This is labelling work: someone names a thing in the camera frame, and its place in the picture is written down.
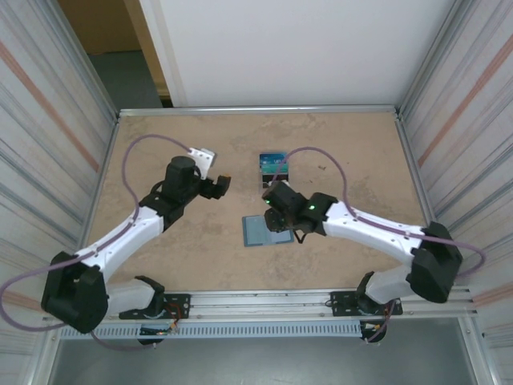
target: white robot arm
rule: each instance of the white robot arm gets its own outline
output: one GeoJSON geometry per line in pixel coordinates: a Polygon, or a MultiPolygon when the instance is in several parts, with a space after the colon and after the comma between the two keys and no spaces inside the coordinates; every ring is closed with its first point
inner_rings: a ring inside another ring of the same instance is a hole
{"type": "Polygon", "coordinates": [[[431,222],[426,228],[405,225],[356,209],[354,217],[345,203],[337,198],[316,192],[307,200],[283,181],[274,183],[262,198],[271,206],[265,212],[265,222],[271,231],[291,229],[294,232],[300,230],[305,235],[318,233],[347,238],[387,253],[402,263],[395,269],[365,275],[356,292],[357,307],[363,314],[375,314],[381,305],[412,294],[431,302],[446,302],[463,260],[458,248],[397,235],[367,225],[358,218],[366,218],[406,234],[451,239],[443,225],[436,222],[431,222]]]}
{"type": "Polygon", "coordinates": [[[229,176],[208,178],[216,154],[191,148],[189,156],[176,156],[165,179],[156,184],[139,207],[97,242],[74,255],[61,252],[51,264],[86,255],[64,269],[49,272],[41,306],[76,330],[94,330],[106,315],[142,310],[156,316],[163,310],[164,287],[144,276],[107,284],[114,272],[142,245],[165,232],[184,215],[185,206],[198,195],[220,199],[230,185],[229,176]]]}

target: small box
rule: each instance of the small box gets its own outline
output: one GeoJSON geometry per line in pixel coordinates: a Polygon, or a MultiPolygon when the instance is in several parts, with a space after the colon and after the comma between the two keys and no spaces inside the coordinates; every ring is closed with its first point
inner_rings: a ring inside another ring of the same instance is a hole
{"type": "MultiPolygon", "coordinates": [[[[274,174],[276,173],[281,161],[286,157],[287,152],[262,152],[260,154],[260,191],[271,186],[274,174]]],[[[289,181],[289,163],[284,163],[279,173],[277,180],[289,181]]]]}

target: vent grille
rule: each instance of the vent grille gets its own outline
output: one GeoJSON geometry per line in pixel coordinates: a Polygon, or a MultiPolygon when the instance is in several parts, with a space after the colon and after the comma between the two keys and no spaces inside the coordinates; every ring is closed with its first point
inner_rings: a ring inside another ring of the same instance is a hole
{"type": "MultiPolygon", "coordinates": [[[[96,328],[95,333],[105,339],[154,339],[141,336],[142,324],[106,325],[96,328]]],[[[166,326],[146,324],[144,327],[163,329],[166,326]]],[[[205,322],[179,323],[176,331],[157,338],[257,338],[257,337],[361,337],[360,322],[205,322]]],[[[61,332],[61,339],[90,339],[69,326],[61,332]]]]}

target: corrugated metal wall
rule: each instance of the corrugated metal wall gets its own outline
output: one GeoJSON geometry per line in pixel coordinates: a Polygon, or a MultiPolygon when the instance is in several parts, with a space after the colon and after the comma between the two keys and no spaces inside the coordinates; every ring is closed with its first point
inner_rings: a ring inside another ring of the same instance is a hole
{"type": "MultiPolygon", "coordinates": [[[[467,283],[505,383],[513,383],[512,51],[513,1],[473,2],[405,109],[436,217],[488,253],[467,283]]],[[[478,259],[464,255],[467,266],[478,259]]]]}
{"type": "MultiPolygon", "coordinates": [[[[53,2],[0,2],[0,282],[75,250],[115,126],[53,2]]],[[[45,277],[11,286],[6,309],[36,325],[45,277]]],[[[37,334],[0,320],[0,383],[26,379],[37,334]]]]}

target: white wall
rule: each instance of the white wall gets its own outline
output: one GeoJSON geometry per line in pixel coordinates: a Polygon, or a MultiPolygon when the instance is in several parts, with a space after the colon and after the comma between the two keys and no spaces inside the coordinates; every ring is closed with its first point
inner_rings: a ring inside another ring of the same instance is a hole
{"type": "Polygon", "coordinates": [[[140,0],[177,107],[397,103],[453,0],[140,0]]]}

